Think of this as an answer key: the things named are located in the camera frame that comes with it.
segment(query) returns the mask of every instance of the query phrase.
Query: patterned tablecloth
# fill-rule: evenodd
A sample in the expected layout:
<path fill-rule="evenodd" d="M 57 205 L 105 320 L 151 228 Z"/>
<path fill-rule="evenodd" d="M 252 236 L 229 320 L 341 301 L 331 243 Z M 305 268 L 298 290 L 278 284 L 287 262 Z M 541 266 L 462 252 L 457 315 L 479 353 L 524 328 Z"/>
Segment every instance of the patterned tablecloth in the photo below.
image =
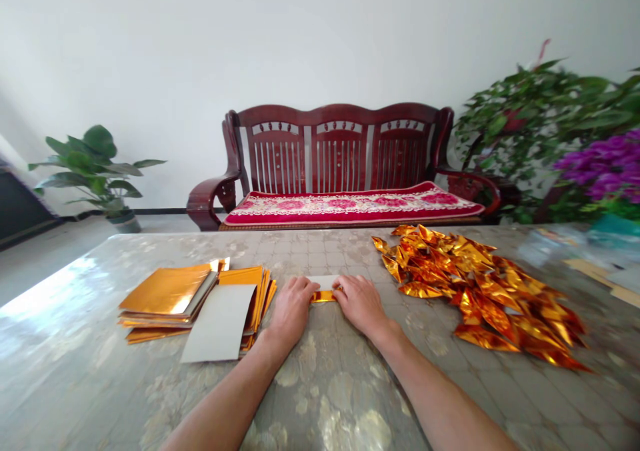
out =
<path fill-rule="evenodd" d="M 497 246 L 565 292 L 591 333 L 574 356 L 599 375 L 452 337 L 457 308 L 400 294 L 371 236 L 391 230 L 114 236 L 0 309 L 0 448 L 156 449 L 235 365 L 180 364 L 186 336 L 127 346 L 118 303 L 153 270 L 231 256 L 292 275 L 362 274 L 387 313 L 523 449 L 626 449 L 640 442 L 640 310 L 565 265 L 517 257 L 526 227 L 438 228 Z M 265 318 L 268 325 L 271 312 Z M 410 404 L 336 303 L 314 305 L 270 386 L 246 449 L 428 449 Z"/>

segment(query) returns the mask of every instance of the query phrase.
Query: hand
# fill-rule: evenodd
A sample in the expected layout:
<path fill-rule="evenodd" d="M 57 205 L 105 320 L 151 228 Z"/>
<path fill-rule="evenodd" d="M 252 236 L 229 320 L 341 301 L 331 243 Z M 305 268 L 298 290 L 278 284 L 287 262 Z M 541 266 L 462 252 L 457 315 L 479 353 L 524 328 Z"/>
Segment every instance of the hand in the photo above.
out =
<path fill-rule="evenodd" d="M 289 349 L 300 340 L 309 319 L 309 301 L 320 288 L 304 276 L 293 276 L 275 299 L 271 323 L 265 331 Z"/>
<path fill-rule="evenodd" d="M 373 283 L 363 276 L 338 276 L 333 287 L 342 312 L 347 319 L 379 347 L 390 331 L 395 331 L 397 323 L 385 314 L 380 295 Z"/>

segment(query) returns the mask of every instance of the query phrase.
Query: purple orchid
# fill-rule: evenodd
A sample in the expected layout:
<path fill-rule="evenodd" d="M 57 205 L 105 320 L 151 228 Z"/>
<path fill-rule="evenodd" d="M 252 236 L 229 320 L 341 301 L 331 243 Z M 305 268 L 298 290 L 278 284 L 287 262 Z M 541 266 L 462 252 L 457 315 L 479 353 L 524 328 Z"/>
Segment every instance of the purple orchid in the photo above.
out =
<path fill-rule="evenodd" d="M 640 204 L 640 129 L 567 153 L 554 168 L 564 171 L 564 179 L 588 186 L 593 201 L 624 197 Z"/>

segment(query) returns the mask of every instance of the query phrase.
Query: stack of gold foil paper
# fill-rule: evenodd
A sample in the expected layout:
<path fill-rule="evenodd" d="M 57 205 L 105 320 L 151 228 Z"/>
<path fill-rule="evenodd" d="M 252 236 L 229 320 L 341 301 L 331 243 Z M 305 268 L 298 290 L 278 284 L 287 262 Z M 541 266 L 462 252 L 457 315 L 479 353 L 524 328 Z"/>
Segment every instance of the stack of gold foil paper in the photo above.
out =
<path fill-rule="evenodd" d="M 415 298 L 446 297 L 462 313 L 454 334 L 485 349 L 522 352 L 574 370 L 591 372 L 571 357 L 587 347 L 585 326 L 560 304 L 565 296 L 491 252 L 496 248 L 464 236 L 399 226 L 397 246 L 373 237 L 399 291 Z"/>
<path fill-rule="evenodd" d="M 229 270 L 229 258 L 189 268 L 160 268 L 122 301 L 118 324 L 131 329 L 129 344 L 188 333 L 216 285 L 253 284 L 256 288 L 241 341 L 240 356 L 244 356 L 277 289 L 269 276 L 261 266 Z"/>

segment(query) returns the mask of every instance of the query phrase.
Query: red floral seat cushion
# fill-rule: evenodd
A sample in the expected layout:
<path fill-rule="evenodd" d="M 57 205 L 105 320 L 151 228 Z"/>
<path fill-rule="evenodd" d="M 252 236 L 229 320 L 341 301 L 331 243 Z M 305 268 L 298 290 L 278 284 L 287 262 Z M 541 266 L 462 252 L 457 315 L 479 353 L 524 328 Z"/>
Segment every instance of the red floral seat cushion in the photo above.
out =
<path fill-rule="evenodd" d="M 406 189 L 322 194 L 267 194 L 252 191 L 225 219 L 233 226 L 273 224 L 366 224 L 428 221 L 480 214 L 485 207 L 426 181 Z"/>

